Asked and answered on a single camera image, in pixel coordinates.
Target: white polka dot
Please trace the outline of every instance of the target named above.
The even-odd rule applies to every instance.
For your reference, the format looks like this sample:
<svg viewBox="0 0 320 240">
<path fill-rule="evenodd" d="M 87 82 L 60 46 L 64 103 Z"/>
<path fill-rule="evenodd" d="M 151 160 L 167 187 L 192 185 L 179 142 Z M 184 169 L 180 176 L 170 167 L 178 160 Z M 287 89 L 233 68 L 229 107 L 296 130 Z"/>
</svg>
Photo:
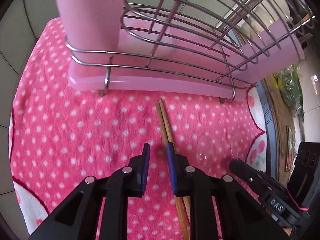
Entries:
<svg viewBox="0 0 320 240">
<path fill-rule="evenodd" d="M 61 150 L 61 153 L 62 154 L 66 154 L 67 152 L 68 152 L 67 148 L 63 147 L 62 150 Z"/>
<path fill-rule="evenodd" d="M 76 158 L 71 158 L 71 159 L 70 159 L 70 163 L 71 163 L 72 165 L 75 165 L 75 164 L 77 163 Z"/>
<path fill-rule="evenodd" d="M 150 168 L 155 169 L 157 167 L 156 163 L 151 163 Z"/>
<path fill-rule="evenodd" d="M 83 147 L 82 145 L 80 145 L 80 146 L 78 147 L 78 150 L 79 150 L 79 152 L 83 152 L 83 151 L 84 151 L 84 147 Z"/>
<path fill-rule="evenodd" d="M 109 163 L 109 162 L 111 162 L 111 157 L 110 156 L 106 156 L 104 158 L 104 160 L 105 160 L 106 163 Z"/>
</svg>

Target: metal screw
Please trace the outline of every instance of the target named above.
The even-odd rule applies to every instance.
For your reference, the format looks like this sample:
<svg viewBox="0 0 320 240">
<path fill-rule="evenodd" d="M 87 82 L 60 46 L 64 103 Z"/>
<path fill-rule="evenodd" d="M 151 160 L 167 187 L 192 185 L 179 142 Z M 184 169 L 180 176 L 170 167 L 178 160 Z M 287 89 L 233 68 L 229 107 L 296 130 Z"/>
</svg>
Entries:
<svg viewBox="0 0 320 240">
<path fill-rule="evenodd" d="M 225 182 L 232 182 L 233 178 L 230 175 L 225 175 L 225 176 L 223 176 L 223 180 Z"/>
<path fill-rule="evenodd" d="M 95 181 L 95 178 L 93 176 L 89 176 L 89 177 L 86 177 L 84 181 L 86 184 L 91 184 Z"/>
<path fill-rule="evenodd" d="M 193 166 L 187 166 L 187 167 L 186 167 L 186 172 L 192 173 L 192 172 L 194 172 L 195 170 L 196 170 L 196 168 L 193 167 Z"/>
<path fill-rule="evenodd" d="M 132 171 L 132 168 L 129 166 L 123 167 L 122 168 L 122 172 L 123 173 L 130 173 Z"/>
</svg>

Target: chopstick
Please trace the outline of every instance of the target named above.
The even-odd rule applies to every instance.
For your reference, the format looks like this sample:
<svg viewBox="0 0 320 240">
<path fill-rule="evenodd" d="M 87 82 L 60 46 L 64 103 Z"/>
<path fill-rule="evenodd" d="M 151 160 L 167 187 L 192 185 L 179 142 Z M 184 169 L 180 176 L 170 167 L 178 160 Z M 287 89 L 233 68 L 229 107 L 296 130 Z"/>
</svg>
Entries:
<svg viewBox="0 0 320 240">
<path fill-rule="evenodd" d="M 162 117 L 163 117 L 163 121 L 164 121 L 165 130 L 166 130 L 167 137 L 168 137 L 168 142 L 172 142 L 173 143 L 173 147 L 174 147 L 173 137 L 172 137 L 169 121 L 168 121 L 168 118 L 167 118 L 167 113 L 165 111 L 164 103 L 163 103 L 161 98 L 159 100 L 159 104 L 160 104 L 160 108 L 161 108 L 161 113 L 162 113 Z M 184 202 L 184 206 L 186 208 L 188 220 L 189 220 L 189 223 L 190 223 L 190 198 L 189 197 L 183 197 L 183 202 Z"/>
<path fill-rule="evenodd" d="M 164 104 L 161 99 L 159 100 L 159 102 L 156 103 L 156 109 L 157 109 L 157 115 L 158 115 L 158 120 L 159 120 L 159 125 L 160 125 L 162 141 L 164 144 L 164 148 L 166 149 L 167 143 L 169 142 L 169 139 L 170 139 L 170 141 L 172 141 L 172 134 L 171 134 L 169 122 L 168 122 L 168 119 L 167 119 L 167 116 L 165 113 Z M 176 209 L 177 209 L 177 213 L 178 213 L 178 218 L 179 218 L 179 222 L 180 222 L 180 227 L 181 227 L 183 239 L 189 240 L 189 235 L 188 235 L 188 230 L 187 230 L 187 222 L 185 221 L 185 216 L 183 213 L 183 198 L 174 196 L 174 201 L 176 204 Z M 188 208 L 188 210 L 189 210 L 188 218 L 190 220 L 189 202 L 188 202 L 188 207 L 189 207 Z"/>
</svg>

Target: pink polka dot blanket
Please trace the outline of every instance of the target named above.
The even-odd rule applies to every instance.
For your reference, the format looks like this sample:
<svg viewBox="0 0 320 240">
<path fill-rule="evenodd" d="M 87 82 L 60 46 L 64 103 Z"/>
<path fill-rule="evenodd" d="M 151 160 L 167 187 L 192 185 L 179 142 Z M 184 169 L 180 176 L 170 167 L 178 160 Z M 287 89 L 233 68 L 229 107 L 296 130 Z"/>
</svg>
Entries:
<svg viewBox="0 0 320 240">
<path fill-rule="evenodd" d="M 209 175 L 229 173 L 230 144 L 237 135 L 239 158 L 265 169 L 265 124 L 255 88 L 247 100 L 223 105 L 218 98 L 188 94 L 114 90 L 100 97 L 96 91 L 75 91 L 68 86 L 71 57 L 60 26 L 59 18 L 46 26 L 13 102 L 10 164 L 30 234 L 86 176 L 110 176 L 148 142 L 147 189 L 141 199 L 129 198 L 128 239 L 181 239 L 155 108 L 159 98 L 176 151 L 191 165 L 199 167 L 196 147 L 205 134 L 214 149 Z"/>
</svg>

